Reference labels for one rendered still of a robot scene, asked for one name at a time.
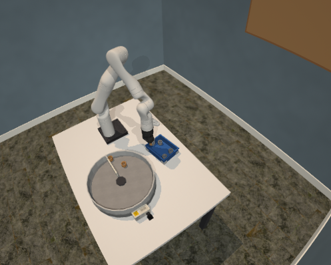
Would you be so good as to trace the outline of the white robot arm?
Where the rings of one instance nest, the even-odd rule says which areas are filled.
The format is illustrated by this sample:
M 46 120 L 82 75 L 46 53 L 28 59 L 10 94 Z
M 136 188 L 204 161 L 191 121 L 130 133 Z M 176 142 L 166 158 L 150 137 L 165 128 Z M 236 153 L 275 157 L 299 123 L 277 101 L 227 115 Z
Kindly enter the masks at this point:
M 106 59 L 110 66 L 101 77 L 95 99 L 91 105 L 91 110 L 97 114 L 97 119 L 105 137 L 111 137 L 115 133 L 109 114 L 107 99 L 118 77 L 120 77 L 127 86 L 134 99 L 141 98 L 143 100 L 137 105 L 137 112 L 141 118 L 141 124 L 147 126 L 153 122 L 152 114 L 149 112 L 154 107 L 153 100 L 143 91 L 140 83 L 123 67 L 128 56 L 127 49 L 122 46 L 107 52 Z

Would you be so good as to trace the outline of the blue crate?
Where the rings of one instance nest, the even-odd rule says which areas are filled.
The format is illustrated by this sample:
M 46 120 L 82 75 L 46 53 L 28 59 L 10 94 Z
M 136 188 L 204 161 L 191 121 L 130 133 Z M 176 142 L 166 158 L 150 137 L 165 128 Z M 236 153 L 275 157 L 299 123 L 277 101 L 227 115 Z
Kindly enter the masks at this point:
M 158 140 L 162 140 L 163 144 L 158 145 Z M 168 153 L 169 148 L 173 149 L 171 154 Z M 164 165 L 176 154 L 179 153 L 179 147 L 173 144 L 171 141 L 166 139 L 163 135 L 158 135 L 155 137 L 155 145 L 151 146 L 149 143 L 146 145 L 146 150 L 160 160 Z M 163 154 L 166 154 L 167 157 L 163 159 Z

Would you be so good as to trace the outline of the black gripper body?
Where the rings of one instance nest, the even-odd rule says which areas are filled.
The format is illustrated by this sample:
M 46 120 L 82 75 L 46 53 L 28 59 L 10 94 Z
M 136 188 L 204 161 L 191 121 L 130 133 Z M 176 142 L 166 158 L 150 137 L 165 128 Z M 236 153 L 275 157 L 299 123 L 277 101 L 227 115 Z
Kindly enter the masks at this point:
M 156 121 L 154 118 L 153 118 L 153 122 L 150 125 L 146 126 L 146 125 L 141 124 L 141 131 L 142 131 L 143 139 L 145 141 L 147 141 L 149 144 L 154 141 L 154 136 L 153 136 L 154 126 L 158 127 L 159 125 L 160 125 L 160 123 L 158 121 Z

